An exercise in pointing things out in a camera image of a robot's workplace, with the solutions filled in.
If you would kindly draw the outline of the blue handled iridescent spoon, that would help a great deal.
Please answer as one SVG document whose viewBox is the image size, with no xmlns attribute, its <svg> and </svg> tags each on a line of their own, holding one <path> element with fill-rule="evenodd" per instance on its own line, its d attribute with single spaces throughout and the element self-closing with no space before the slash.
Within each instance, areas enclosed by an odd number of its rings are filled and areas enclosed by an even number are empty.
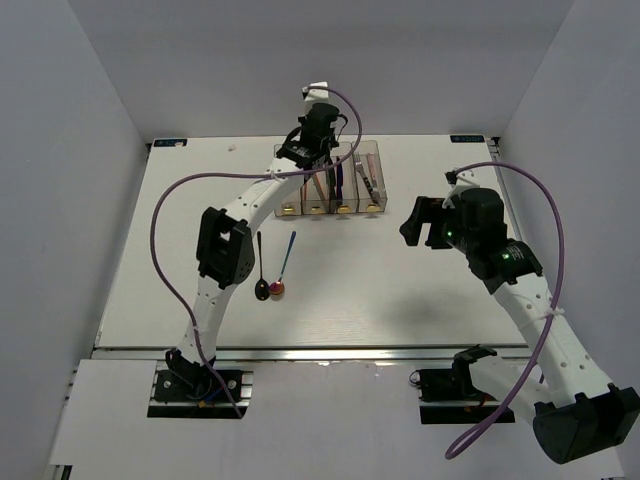
<svg viewBox="0 0 640 480">
<path fill-rule="evenodd" d="M 291 251 L 292 251 L 294 242 L 296 240 L 296 236 L 297 236 L 297 232 L 293 231 L 291 233 L 291 235 L 290 235 L 290 239 L 289 239 L 288 246 L 287 246 L 287 249 L 286 249 L 286 252 L 285 252 L 285 256 L 284 256 L 284 259 L 283 259 L 283 263 L 282 263 L 282 266 L 281 266 L 281 269 L 280 269 L 279 276 L 278 276 L 276 281 L 272 282 L 269 285 L 269 293 L 272 296 L 279 297 L 279 296 L 283 295 L 284 292 L 285 292 L 285 285 L 284 285 L 284 282 L 283 282 L 283 278 L 284 278 L 284 274 L 285 274 L 285 271 L 286 271 L 286 267 L 288 265 L 288 261 L 289 261 L 290 255 L 291 255 Z"/>
</svg>

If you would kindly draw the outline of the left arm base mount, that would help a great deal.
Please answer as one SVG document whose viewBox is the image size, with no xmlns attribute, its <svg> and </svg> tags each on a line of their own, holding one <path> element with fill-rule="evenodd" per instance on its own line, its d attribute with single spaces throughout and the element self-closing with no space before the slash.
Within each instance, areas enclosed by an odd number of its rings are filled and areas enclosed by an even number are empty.
<svg viewBox="0 0 640 480">
<path fill-rule="evenodd" d="M 156 371 L 147 417 L 151 419 L 240 420 L 248 409 L 250 372 L 240 369 L 211 371 L 190 362 L 177 349 L 165 353 L 166 366 Z"/>
</svg>

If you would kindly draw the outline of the lone teal chopstick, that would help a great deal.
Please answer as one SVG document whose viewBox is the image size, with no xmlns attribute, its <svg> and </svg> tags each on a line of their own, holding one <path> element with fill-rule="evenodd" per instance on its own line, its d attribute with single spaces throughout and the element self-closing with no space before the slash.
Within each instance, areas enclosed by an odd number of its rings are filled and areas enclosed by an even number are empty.
<svg viewBox="0 0 640 480">
<path fill-rule="evenodd" d="M 329 212 L 329 207 L 330 207 L 330 202 L 329 202 L 329 200 L 327 199 L 327 197 L 326 197 L 326 195 L 324 193 L 322 185 L 320 183 L 318 183 L 318 182 L 315 182 L 314 186 L 315 186 L 316 192 L 318 194 L 319 201 L 320 201 L 320 203 L 322 205 L 322 208 L 324 209 L 324 211 L 326 213 L 328 213 Z"/>
</svg>

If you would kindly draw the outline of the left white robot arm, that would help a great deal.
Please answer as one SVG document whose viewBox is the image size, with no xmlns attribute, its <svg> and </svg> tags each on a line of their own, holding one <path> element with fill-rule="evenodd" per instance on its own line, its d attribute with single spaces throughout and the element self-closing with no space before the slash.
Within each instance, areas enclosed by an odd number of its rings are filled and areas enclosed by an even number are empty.
<svg viewBox="0 0 640 480">
<path fill-rule="evenodd" d="M 339 115 L 337 107 L 315 103 L 286 137 L 264 179 L 255 181 L 225 207 L 209 207 L 203 212 L 196 245 L 198 284 L 191 326 L 179 345 L 166 354 L 168 369 L 188 398 L 199 400 L 221 387 L 211 371 L 216 341 L 232 294 L 253 270 L 253 238 L 276 207 L 301 189 L 310 172 L 324 166 L 337 146 L 335 123 Z"/>
</svg>

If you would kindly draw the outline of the blue knife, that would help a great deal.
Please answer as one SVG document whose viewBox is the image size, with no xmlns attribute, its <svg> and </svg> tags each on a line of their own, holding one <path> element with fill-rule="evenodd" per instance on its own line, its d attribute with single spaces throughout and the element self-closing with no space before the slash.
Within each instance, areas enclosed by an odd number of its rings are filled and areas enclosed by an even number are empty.
<svg viewBox="0 0 640 480">
<path fill-rule="evenodd" d="M 342 167 L 342 163 L 339 157 L 336 158 L 336 168 L 335 168 L 335 177 L 336 177 L 336 184 L 335 184 L 335 195 L 336 195 L 336 199 L 338 202 L 342 202 L 343 201 L 343 185 L 344 185 L 344 172 L 343 172 L 343 167 Z"/>
</svg>

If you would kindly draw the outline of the black knife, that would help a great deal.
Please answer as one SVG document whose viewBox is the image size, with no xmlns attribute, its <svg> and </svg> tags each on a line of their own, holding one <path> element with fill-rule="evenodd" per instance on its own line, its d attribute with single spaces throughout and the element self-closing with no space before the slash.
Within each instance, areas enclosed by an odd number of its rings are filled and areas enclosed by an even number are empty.
<svg viewBox="0 0 640 480">
<path fill-rule="evenodd" d="M 334 169 L 330 169 L 327 171 L 327 178 L 328 178 L 328 197 L 329 197 L 329 201 L 333 202 L 337 199 L 337 195 L 336 195 L 337 181 L 336 181 L 336 175 L 335 175 Z"/>
</svg>

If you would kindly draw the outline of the black spoon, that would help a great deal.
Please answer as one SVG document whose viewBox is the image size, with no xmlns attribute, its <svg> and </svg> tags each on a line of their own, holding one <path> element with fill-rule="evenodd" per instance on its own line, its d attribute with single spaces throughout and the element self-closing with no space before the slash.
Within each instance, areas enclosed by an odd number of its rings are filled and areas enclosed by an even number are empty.
<svg viewBox="0 0 640 480">
<path fill-rule="evenodd" d="M 259 278 L 254 287 L 254 293 L 259 301 L 266 301 L 270 297 L 269 283 L 264 278 L 263 271 L 263 257 L 262 257 L 262 233 L 258 231 L 256 233 L 257 246 L 258 246 L 258 264 L 259 264 Z"/>
</svg>

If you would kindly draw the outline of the black handled fork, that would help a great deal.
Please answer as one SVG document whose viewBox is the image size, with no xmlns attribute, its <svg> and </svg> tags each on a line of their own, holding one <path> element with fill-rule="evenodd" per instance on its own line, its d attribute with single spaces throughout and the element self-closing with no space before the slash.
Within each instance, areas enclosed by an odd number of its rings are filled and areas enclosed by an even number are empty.
<svg viewBox="0 0 640 480">
<path fill-rule="evenodd" d="M 363 184 L 365 186 L 365 189 L 367 190 L 369 197 L 371 198 L 371 201 L 373 203 L 378 203 L 377 192 L 374 189 L 373 185 L 371 184 L 369 177 L 366 174 L 362 160 L 358 154 L 354 155 L 354 168 L 356 172 L 360 175 L 363 181 Z"/>
</svg>

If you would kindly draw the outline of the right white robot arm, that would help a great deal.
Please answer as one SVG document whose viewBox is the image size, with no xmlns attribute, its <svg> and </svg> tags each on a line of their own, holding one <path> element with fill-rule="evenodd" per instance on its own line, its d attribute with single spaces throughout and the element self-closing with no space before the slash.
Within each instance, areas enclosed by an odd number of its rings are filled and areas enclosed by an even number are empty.
<svg viewBox="0 0 640 480">
<path fill-rule="evenodd" d="M 491 348 L 476 346 L 455 356 L 453 390 L 466 399 L 482 392 L 506 402 L 557 464 L 622 444 L 638 419 L 639 395 L 632 387 L 615 386 L 563 311 L 553 306 L 540 262 L 527 244 L 508 235 L 500 195 L 458 187 L 446 198 L 419 196 L 399 228 L 407 245 L 418 244 L 424 225 L 427 247 L 456 249 L 465 256 L 472 274 L 514 322 L 545 378 L 538 383 Z"/>
</svg>

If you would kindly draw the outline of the orange chopstick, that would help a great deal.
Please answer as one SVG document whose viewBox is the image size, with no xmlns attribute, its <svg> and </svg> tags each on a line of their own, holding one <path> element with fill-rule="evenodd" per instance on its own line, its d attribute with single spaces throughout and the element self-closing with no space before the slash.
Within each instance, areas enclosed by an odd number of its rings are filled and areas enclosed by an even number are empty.
<svg viewBox="0 0 640 480">
<path fill-rule="evenodd" d="M 313 178 L 312 178 L 312 181 L 313 181 L 313 185 L 314 185 L 314 187 L 316 189 L 316 192 L 318 194 L 319 200 L 323 204 L 325 204 L 325 209 L 327 209 L 327 205 L 329 204 L 329 200 L 328 200 L 328 198 L 327 198 L 327 196 L 326 196 L 326 194 L 325 194 L 325 192 L 323 190 L 322 183 L 321 183 L 321 178 L 319 177 L 318 174 L 314 174 Z"/>
</svg>

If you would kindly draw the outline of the pink handled fork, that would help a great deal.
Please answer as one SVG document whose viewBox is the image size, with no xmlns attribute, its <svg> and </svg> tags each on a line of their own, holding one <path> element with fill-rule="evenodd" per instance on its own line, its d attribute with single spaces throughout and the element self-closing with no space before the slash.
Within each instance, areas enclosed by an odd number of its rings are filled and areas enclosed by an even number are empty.
<svg viewBox="0 0 640 480">
<path fill-rule="evenodd" d="M 384 180 L 382 176 L 379 156 L 377 154 L 368 153 L 366 155 L 366 160 L 369 168 L 370 183 L 373 190 L 371 197 L 380 200 L 382 198 Z"/>
</svg>

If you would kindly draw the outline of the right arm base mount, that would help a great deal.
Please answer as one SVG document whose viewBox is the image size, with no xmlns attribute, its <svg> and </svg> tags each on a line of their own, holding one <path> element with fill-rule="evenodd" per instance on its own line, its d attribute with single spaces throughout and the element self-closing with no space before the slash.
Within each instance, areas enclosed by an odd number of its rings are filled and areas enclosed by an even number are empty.
<svg viewBox="0 0 640 480">
<path fill-rule="evenodd" d="M 422 425 L 476 425 L 493 414 L 500 402 L 472 385 L 469 366 L 497 352 L 476 345 L 454 355 L 447 368 L 422 368 L 409 375 L 418 391 Z"/>
</svg>

